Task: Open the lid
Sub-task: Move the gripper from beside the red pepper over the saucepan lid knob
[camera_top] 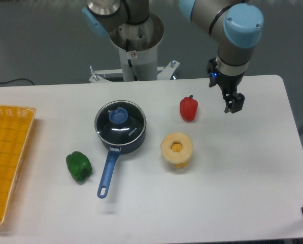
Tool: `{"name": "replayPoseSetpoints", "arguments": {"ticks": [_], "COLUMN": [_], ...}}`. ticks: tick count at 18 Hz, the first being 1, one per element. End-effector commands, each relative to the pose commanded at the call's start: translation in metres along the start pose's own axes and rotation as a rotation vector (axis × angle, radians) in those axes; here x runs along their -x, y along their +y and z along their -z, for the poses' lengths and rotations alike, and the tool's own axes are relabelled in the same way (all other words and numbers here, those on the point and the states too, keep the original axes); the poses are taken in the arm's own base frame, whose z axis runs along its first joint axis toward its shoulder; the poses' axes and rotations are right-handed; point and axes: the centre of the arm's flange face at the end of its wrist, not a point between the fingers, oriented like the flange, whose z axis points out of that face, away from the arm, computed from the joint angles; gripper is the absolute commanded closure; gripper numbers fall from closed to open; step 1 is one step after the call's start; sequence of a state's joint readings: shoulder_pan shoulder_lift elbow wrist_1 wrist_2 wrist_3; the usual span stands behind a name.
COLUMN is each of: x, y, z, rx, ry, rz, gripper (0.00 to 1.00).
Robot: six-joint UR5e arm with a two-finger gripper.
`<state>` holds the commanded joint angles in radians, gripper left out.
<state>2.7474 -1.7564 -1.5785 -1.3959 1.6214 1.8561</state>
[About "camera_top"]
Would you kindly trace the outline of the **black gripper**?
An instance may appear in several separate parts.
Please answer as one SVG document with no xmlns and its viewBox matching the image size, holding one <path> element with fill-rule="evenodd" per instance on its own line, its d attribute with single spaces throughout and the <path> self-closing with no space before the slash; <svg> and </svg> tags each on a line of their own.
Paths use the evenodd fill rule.
<svg viewBox="0 0 303 244">
<path fill-rule="evenodd" d="M 236 113 L 242 110 L 245 96 L 237 92 L 237 86 L 241 83 L 244 73 L 226 74 L 219 70 L 219 59 L 213 58 L 208 61 L 207 73 L 209 75 L 209 87 L 218 85 L 222 91 L 226 107 L 225 113 Z"/>
</svg>

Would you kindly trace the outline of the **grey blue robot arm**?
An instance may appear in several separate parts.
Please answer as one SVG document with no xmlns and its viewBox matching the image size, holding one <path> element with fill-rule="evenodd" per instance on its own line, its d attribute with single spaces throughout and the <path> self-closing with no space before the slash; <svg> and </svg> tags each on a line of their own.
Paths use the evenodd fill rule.
<svg viewBox="0 0 303 244">
<path fill-rule="evenodd" d="M 225 112 L 240 111 L 245 98 L 237 87 L 261 38 L 262 12 L 247 1 L 180 1 L 179 7 L 218 43 L 216 57 L 207 64 L 209 85 L 220 87 Z M 125 81 L 158 78 L 157 48 L 164 26 L 148 1 L 88 1 L 82 15 L 94 33 L 108 35 L 117 47 Z"/>
</svg>

